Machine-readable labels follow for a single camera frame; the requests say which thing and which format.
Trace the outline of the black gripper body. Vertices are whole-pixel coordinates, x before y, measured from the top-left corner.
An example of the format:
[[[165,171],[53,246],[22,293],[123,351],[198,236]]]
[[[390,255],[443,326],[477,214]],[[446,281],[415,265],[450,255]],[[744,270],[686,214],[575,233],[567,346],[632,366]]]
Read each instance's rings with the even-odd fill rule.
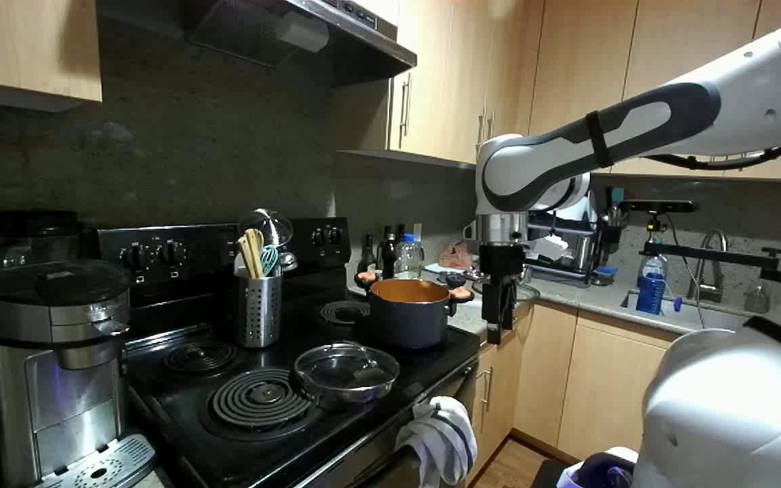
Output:
[[[503,332],[514,328],[521,269],[521,246],[480,246],[483,320],[491,345],[499,345]]]

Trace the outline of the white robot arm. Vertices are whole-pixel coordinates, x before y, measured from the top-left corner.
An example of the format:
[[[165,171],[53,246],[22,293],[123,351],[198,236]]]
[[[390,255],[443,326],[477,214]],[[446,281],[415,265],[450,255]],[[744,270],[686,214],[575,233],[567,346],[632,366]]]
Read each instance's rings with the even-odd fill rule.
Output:
[[[525,262],[497,225],[564,206],[573,175],[630,156],[717,171],[778,153],[781,30],[552,132],[487,140],[474,164],[483,316],[510,323]],[[781,303],[672,342],[644,399],[632,488],[781,488]]]

